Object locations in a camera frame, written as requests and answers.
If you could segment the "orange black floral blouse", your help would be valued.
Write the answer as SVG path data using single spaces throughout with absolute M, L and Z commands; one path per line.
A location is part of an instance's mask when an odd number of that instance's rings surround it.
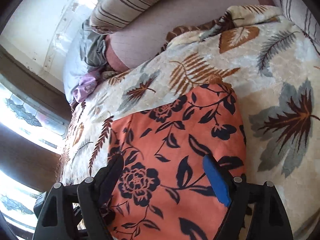
M 235 176 L 245 172 L 246 138 L 236 95 L 204 84 L 174 102 L 111 126 L 109 155 L 124 169 L 110 209 L 116 239 L 213 239 L 227 209 L 203 170 L 211 155 Z

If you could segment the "cream leaf-print fleece blanket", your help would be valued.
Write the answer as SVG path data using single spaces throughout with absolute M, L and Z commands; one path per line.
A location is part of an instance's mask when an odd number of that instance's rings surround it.
M 114 121 L 224 84 L 236 95 L 246 138 L 239 176 L 272 181 L 294 239 L 319 239 L 319 46 L 281 9 L 229 7 L 206 30 L 175 31 L 153 59 L 102 79 L 75 107 L 59 181 L 78 184 L 107 165 Z

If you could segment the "lilac patterned small garment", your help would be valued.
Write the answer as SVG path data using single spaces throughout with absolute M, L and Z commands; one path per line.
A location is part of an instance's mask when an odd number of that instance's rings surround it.
M 82 76 L 79 85 L 72 92 L 76 102 L 84 102 L 84 100 L 95 90 L 100 81 L 99 70 L 90 72 Z

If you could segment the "light blue grey pillow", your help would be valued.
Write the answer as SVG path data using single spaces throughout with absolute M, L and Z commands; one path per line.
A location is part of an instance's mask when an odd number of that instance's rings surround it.
M 86 19 L 73 39 L 63 67 L 63 87 L 69 103 L 74 101 L 73 92 L 80 79 L 107 64 L 106 36 L 97 34 Z

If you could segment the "pink quilted bolster cushion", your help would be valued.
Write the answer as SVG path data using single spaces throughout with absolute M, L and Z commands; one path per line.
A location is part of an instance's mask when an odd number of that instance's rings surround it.
M 106 38 L 106 59 L 118 72 L 153 58 L 168 32 L 179 26 L 198 26 L 222 16 L 233 5 L 273 5 L 272 0 L 161 0 L 125 28 Z

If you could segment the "striped floral side pillow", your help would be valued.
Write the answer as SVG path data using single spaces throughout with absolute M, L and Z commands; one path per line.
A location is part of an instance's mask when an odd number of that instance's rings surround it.
M 319 23 L 303 0 L 280 0 L 284 16 L 319 45 Z

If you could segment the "striped floral long pillow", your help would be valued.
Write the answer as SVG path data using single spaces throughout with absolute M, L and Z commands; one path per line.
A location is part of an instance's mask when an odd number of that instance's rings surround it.
M 119 31 L 159 1 L 99 0 L 90 15 L 89 26 L 98 34 Z

